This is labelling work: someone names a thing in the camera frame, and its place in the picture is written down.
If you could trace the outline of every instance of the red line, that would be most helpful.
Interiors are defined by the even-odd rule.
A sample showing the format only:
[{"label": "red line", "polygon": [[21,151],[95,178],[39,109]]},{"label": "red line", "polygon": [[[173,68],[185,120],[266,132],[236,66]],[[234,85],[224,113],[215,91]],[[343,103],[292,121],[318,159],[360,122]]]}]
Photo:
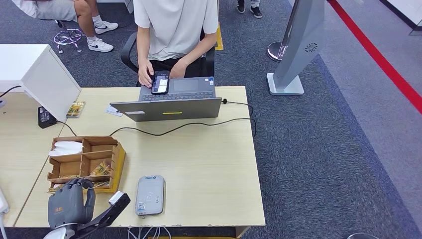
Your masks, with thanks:
[{"label": "red line", "polygon": [[403,95],[415,106],[415,108],[422,114],[422,97],[415,91],[411,85],[394,69],[388,60],[381,54],[381,52],[372,44],[372,42],[365,36],[362,30],[350,18],[346,11],[340,6],[337,0],[328,0],[332,8],[337,12],[338,16],[347,25],[349,30],[355,35],[360,44],[371,55],[374,61],[380,66],[384,73],[391,79],[391,81],[399,88]]}]

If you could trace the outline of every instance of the sneaker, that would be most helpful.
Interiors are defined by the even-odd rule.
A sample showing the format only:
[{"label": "sneaker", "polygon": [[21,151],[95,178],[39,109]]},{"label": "sneaker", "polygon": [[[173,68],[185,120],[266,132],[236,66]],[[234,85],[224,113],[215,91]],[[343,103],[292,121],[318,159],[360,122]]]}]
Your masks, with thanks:
[{"label": "sneaker", "polygon": [[239,13],[245,12],[245,0],[238,0],[237,1],[237,11]]},{"label": "sneaker", "polygon": [[113,31],[114,29],[118,28],[117,23],[109,23],[108,21],[103,21],[104,26],[101,28],[96,27],[95,33],[96,34],[103,34],[106,31]]},{"label": "sneaker", "polygon": [[254,15],[256,18],[261,18],[261,17],[262,17],[262,13],[261,13],[261,11],[259,10],[259,7],[251,7],[251,13],[253,13],[253,15]]},{"label": "sneaker", "polygon": [[88,42],[88,48],[91,51],[109,52],[113,50],[113,46],[103,42],[102,39],[97,38],[94,42]]}]

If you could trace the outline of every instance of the wooden organizer box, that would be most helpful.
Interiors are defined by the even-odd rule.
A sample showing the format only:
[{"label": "wooden organizer box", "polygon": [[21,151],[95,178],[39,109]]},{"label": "wooden organizer box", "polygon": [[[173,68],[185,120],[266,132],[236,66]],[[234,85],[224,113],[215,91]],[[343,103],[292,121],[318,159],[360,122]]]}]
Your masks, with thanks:
[{"label": "wooden organizer box", "polygon": [[[47,180],[51,182],[51,187],[57,183],[67,183],[78,176],[92,182],[110,181],[109,186],[96,187],[94,189],[96,193],[117,192],[126,156],[126,152],[117,140],[110,136],[57,137],[53,139],[52,148],[55,148],[54,144],[58,141],[80,142],[83,148],[82,153],[49,157],[53,171],[48,173]],[[101,162],[111,165],[111,174],[90,176]],[[72,175],[75,177],[60,178]]]}]

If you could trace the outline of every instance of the gray card reader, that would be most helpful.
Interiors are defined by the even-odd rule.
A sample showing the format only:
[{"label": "gray card reader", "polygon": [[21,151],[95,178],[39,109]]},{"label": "gray card reader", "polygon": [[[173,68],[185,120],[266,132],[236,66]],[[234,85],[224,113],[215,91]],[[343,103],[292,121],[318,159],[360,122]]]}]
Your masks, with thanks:
[{"label": "gray card reader", "polygon": [[138,181],[135,213],[152,215],[163,212],[164,178],[159,175],[144,176]]}]

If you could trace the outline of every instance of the laptop lid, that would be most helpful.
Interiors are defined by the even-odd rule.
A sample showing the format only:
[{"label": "laptop lid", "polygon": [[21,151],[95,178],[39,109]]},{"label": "laptop lid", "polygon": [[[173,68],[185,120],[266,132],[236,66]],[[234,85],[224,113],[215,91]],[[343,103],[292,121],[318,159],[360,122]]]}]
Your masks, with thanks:
[{"label": "laptop lid", "polygon": [[216,118],[220,110],[221,98],[120,102],[110,103],[110,105],[136,122]]}]

